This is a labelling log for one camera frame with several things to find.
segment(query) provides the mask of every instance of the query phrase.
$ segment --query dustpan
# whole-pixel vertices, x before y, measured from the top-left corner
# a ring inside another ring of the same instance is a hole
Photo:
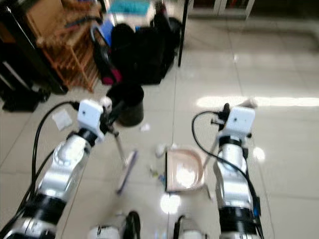
[[[165,191],[196,190],[205,185],[205,155],[193,147],[168,149],[165,154]]]

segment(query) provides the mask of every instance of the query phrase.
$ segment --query white tile floor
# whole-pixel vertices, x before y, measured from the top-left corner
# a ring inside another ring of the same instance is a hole
[[[294,25],[299,33],[287,32],[285,27],[292,30]],[[318,238],[319,53],[318,43],[298,26],[275,20],[189,20],[181,68],[174,66],[160,85],[144,87],[142,124],[149,123],[151,130],[119,127],[125,149],[140,152],[124,194],[114,193],[121,164],[113,139],[107,136],[91,153],[59,223],[58,238],[85,238],[91,226],[118,210],[131,209],[141,215],[144,239],[171,239],[173,224],[183,213],[194,217],[211,238],[218,238],[216,201],[210,201],[205,191],[182,194],[177,213],[166,214],[160,207],[163,186],[150,176],[148,167],[163,172],[163,159],[154,155],[156,144],[194,144],[190,123],[196,112],[249,96],[264,97],[259,98],[262,104],[249,144],[249,169],[261,196],[265,238]],[[33,114],[0,111],[0,227],[28,186],[33,138],[44,113],[62,100],[99,99],[107,89],[98,84],[94,94],[77,89],[51,96]],[[310,101],[315,106],[306,106]],[[67,110],[75,121],[76,114]],[[74,123],[59,132],[49,119],[40,139],[38,164],[76,127]],[[216,129],[207,128],[202,126],[211,138]],[[256,146],[264,150],[265,159],[253,156]],[[209,184],[214,188],[213,174]]]

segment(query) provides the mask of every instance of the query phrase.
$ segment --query blue object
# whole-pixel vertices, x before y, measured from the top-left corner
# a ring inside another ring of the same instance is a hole
[[[103,37],[106,40],[106,42],[109,44],[109,46],[112,45],[111,32],[113,27],[114,26],[109,19],[103,22],[102,25],[100,25],[100,31],[103,34]]]
[[[148,12],[150,2],[119,0],[111,4],[109,13],[124,13],[145,16]]]

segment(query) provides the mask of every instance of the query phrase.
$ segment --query black trash can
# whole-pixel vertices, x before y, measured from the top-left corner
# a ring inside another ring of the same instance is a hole
[[[123,126],[135,126],[142,122],[144,118],[143,98],[144,91],[139,84],[134,82],[121,82],[115,84],[106,94],[112,100],[112,107],[120,101],[124,101],[128,106],[119,118],[118,122]]]

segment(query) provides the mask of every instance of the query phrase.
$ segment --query cabinet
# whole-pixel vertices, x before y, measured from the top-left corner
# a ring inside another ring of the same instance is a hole
[[[193,0],[189,15],[248,17],[255,0]]]

